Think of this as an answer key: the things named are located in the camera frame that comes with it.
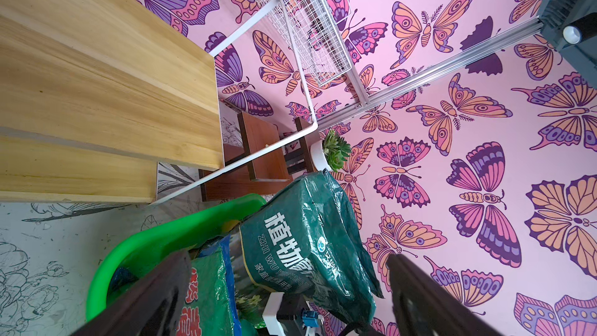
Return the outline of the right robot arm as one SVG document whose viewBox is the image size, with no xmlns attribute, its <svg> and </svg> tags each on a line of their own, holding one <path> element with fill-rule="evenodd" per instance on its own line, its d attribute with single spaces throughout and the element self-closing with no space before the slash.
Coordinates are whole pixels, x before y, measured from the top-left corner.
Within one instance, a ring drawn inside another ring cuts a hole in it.
<svg viewBox="0 0 597 336">
<path fill-rule="evenodd" d="M 596 88 L 596 0 L 544 0 L 540 34 Z"/>
</svg>

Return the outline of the blue green soil bag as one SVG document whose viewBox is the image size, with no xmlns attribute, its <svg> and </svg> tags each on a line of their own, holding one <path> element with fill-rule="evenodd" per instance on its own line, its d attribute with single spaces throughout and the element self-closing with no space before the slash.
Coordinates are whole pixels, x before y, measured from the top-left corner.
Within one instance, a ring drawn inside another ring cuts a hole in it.
<svg viewBox="0 0 597 336">
<path fill-rule="evenodd" d="M 191 277 L 176 334 L 242 334 L 227 239 L 199 251 L 191 260 Z"/>
</svg>

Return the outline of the dark green fertilizer bag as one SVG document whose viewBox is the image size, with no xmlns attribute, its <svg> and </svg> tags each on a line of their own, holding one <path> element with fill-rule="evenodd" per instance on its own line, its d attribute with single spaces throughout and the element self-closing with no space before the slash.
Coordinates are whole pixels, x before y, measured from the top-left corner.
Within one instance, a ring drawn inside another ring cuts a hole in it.
<svg viewBox="0 0 597 336">
<path fill-rule="evenodd" d="M 239 280 L 249 289 L 302 294 L 361 328 L 373 320 L 382 290 L 348 196 L 329 171 L 295 179 L 235 234 Z"/>
</svg>

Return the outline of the aluminium cage frame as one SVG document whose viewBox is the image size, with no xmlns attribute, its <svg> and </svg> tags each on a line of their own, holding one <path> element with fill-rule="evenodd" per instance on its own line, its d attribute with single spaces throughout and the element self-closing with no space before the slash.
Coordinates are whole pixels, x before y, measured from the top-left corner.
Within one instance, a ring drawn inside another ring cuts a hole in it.
<svg viewBox="0 0 597 336">
<path fill-rule="evenodd" d="M 514 45 L 524 38 L 538 34 L 543 26 L 542 21 L 537 17 L 525 21 L 519 26 L 515 26 L 502 34 L 484 40 L 456 56 L 450 57 L 414 76 L 403 79 L 387 87 L 379 93 L 373 94 L 368 98 L 368 103 L 351 104 L 335 113 L 329 114 L 326 118 L 319 121 L 319 129 L 323 130 L 335 126 L 342 121 L 354 118 L 354 116 L 368 109 L 392 100 L 403 93 L 415 90 L 419 86 L 431 83 L 436 79 L 440 79 L 454 71 L 458 71 L 460 68 L 464 68 L 466 65 L 477 62 L 490 54 L 497 53 L 501 49 Z"/>
</svg>

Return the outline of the green plastic basket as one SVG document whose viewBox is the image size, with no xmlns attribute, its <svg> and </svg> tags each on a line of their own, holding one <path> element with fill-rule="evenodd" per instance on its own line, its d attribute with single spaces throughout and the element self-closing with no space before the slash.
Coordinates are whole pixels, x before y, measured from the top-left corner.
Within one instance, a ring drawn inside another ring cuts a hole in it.
<svg viewBox="0 0 597 336">
<path fill-rule="evenodd" d="M 86 300 L 86 320 L 93 320 L 107 309 L 110 281 L 118 268 L 126 268 L 142 278 L 169 254 L 200 247 L 207 240 L 226 234 L 233 221 L 252 216 L 265 204 L 259 194 L 248 194 L 130 236 L 96 270 Z"/>
</svg>

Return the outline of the white frame wooden shelf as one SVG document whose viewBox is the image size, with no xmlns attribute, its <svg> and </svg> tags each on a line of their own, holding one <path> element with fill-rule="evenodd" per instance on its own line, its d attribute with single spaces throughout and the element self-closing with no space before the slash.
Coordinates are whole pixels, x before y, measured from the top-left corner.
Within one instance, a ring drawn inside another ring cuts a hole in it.
<svg viewBox="0 0 597 336">
<path fill-rule="evenodd" d="M 1 0 L 1 199 L 163 204 L 158 163 L 226 163 L 206 52 L 134 0 Z"/>
</svg>

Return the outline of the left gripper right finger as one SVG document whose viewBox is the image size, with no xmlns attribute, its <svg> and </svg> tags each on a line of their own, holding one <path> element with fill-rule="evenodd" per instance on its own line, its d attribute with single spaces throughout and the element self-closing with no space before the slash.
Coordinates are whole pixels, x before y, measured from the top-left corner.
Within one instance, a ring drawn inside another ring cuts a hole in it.
<svg viewBox="0 0 597 336">
<path fill-rule="evenodd" d="M 401 335 L 498 335 L 403 255 L 390 255 L 393 313 Z"/>
</svg>

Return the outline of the succulent plant white pot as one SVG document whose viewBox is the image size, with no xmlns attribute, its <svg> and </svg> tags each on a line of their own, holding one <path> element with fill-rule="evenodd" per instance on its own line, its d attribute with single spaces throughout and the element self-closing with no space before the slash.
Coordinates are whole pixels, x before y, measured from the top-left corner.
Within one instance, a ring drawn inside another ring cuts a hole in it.
<svg viewBox="0 0 597 336">
<path fill-rule="evenodd" d="M 317 171 L 339 171 L 351 155 L 349 143 L 335 131 L 330 131 L 326 136 L 310 147 L 310 157 Z"/>
</svg>

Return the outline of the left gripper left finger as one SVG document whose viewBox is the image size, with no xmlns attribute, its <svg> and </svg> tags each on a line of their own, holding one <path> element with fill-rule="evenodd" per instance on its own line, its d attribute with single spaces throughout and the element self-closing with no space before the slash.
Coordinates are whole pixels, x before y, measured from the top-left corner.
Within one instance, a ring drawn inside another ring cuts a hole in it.
<svg viewBox="0 0 597 336">
<path fill-rule="evenodd" d="M 175 335 L 191 279 L 186 250 L 170 254 L 75 335 Z"/>
</svg>

